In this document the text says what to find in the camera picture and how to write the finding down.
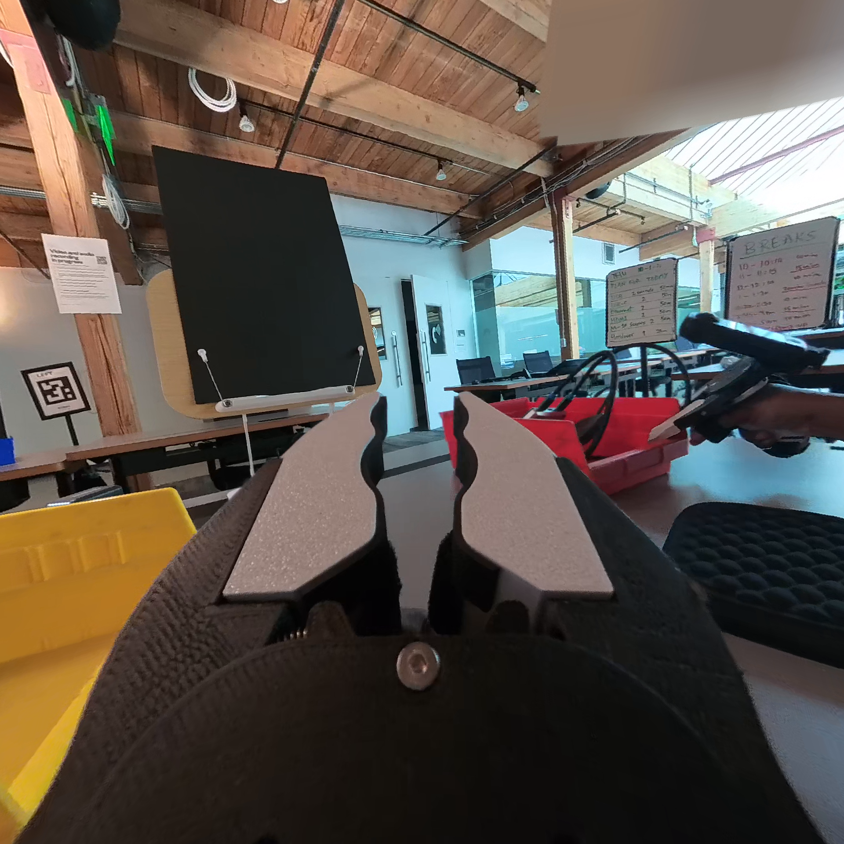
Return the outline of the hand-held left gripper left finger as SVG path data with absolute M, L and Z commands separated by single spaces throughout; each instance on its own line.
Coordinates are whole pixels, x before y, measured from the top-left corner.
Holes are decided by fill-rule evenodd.
M 386 397 L 369 393 L 284 454 L 223 587 L 227 603 L 301 604 L 344 575 L 372 602 L 398 602 L 402 585 L 377 488 L 386 423 Z

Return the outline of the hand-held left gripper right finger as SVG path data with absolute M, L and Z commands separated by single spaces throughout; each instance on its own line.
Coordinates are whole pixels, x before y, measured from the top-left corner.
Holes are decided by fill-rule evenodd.
M 554 452 L 470 393 L 454 402 L 453 539 L 468 598 L 610 598 L 614 588 Z

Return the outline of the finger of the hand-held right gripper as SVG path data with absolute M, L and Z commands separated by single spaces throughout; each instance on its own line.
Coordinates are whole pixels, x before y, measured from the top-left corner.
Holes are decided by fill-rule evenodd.
M 707 440 L 709 436 L 704 432 L 707 423 L 705 417 L 711 404 L 709 398 L 698 398 L 674 416 L 654 426 L 648 436 L 648 442 L 657 442 L 676 437 L 682 431 L 697 432 L 697 436 Z

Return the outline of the red plastic bin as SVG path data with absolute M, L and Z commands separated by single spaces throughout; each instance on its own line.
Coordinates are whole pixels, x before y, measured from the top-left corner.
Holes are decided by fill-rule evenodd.
M 525 419 L 539 406 L 526 397 L 491 404 L 500 414 L 518 420 L 548 446 L 557 458 L 567 458 L 583 470 L 607 495 L 634 488 L 670 472 L 672 461 L 688 453 L 685 433 L 649 441 L 653 428 L 675 415 L 681 402 L 674 397 L 617 397 L 609 412 L 606 431 L 594 452 L 578 438 L 576 424 L 598 415 L 605 401 L 599 397 L 576 397 L 560 410 L 556 400 L 551 410 Z

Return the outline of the yellow plastic bin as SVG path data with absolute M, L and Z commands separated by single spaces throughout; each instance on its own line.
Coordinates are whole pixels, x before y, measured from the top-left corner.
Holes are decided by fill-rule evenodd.
M 195 532 L 172 488 L 2 515 L 2 842 L 46 795 L 117 633 Z

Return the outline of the person's right hand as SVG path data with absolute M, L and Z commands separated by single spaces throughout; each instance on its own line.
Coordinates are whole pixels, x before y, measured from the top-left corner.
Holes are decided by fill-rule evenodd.
M 726 406 L 715 422 L 761 449 L 784 437 L 843 440 L 843 396 L 767 385 Z

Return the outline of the large handwritten whiteboard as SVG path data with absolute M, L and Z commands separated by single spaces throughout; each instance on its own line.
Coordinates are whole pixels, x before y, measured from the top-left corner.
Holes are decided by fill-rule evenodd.
M 828 320 L 840 221 L 825 217 L 733 238 L 723 317 L 773 332 Z

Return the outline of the wooden top desk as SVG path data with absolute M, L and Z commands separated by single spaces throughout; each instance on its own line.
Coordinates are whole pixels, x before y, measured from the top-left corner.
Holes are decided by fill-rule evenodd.
M 240 416 L 223 418 L 198 429 L 176 434 L 128 434 L 105 437 L 88 445 L 67 450 L 39 452 L 2 466 L 2 483 L 28 480 L 44 475 L 70 473 L 88 460 L 107 459 L 116 470 L 118 482 L 128 490 L 128 478 L 145 473 L 208 462 L 215 459 L 212 449 L 202 443 L 222 447 L 245 447 L 245 430 Z
M 470 385 L 447 386 L 444 390 L 446 393 L 470 393 L 487 404 L 493 404 L 516 398 L 535 399 L 548 395 L 567 378 L 568 375 L 547 375 L 537 378 L 494 379 Z

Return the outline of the black mesh pad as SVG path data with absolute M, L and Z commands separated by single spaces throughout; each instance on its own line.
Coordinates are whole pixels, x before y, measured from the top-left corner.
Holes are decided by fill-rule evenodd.
M 662 549 L 723 632 L 842 669 L 842 518 L 704 502 L 677 516 Z

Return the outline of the wooden book stand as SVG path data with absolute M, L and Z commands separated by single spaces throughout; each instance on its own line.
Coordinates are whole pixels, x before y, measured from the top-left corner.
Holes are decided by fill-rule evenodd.
M 197 446 L 188 456 L 224 474 L 213 475 L 219 489 L 229 465 L 243 469 L 236 485 L 248 479 L 249 453 L 258 463 L 282 456 L 299 428 L 327 418 L 322 405 L 381 398 L 368 311 L 348 271 L 328 284 L 327 301 L 294 283 L 252 316 L 233 294 L 222 304 L 193 301 L 187 331 L 171 270 L 153 277 L 146 301 L 164 400 L 185 417 L 218 421 L 190 437 Z

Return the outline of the black square board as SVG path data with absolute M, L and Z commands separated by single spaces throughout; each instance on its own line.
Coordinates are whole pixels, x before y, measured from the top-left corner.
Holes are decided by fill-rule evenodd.
M 375 386 L 326 180 L 153 147 L 193 399 Z

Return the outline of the white paper notice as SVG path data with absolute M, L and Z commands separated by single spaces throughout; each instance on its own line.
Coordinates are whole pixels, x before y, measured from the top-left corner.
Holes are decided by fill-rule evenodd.
M 107 240 L 55 234 L 41 239 L 60 314 L 122 313 Z

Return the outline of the green exit sign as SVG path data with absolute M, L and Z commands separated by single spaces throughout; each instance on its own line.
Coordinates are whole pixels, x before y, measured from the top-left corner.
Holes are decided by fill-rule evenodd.
M 87 137 L 100 150 L 104 161 L 115 166 L 116 134 L 105 97 L 74 89 L 71 96 L 61 97 L 61 102 L 73 131 Z

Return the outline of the black round ceiling fixture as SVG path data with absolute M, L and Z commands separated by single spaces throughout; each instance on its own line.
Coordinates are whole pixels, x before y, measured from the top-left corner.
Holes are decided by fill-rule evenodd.
M 121 22 L 120 1 L 30 1 L 32 19 L 48 23 L 74 46 L 101 51 L 111 46 Z

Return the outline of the wooden post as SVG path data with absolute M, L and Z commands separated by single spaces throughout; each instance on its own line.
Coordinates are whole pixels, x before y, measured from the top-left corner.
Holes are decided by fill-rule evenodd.
M 9 57 L 46 194 L 52 232 L 99 238 L 91 204 L 90 153 L 74 131 L 36 43 L 21 2 L 1 2 L 2 38 L 11 36 Z M 103 437 L 142 431 L 117 316 L 75 316 Z
M 550 202 L 550 218 L 554 237 L 556 294 L 560 318 L 561 356 L 563 360 L 575 360 L 580 357 L 580 354 L 572 203 L 561 190 L 553 192 Z

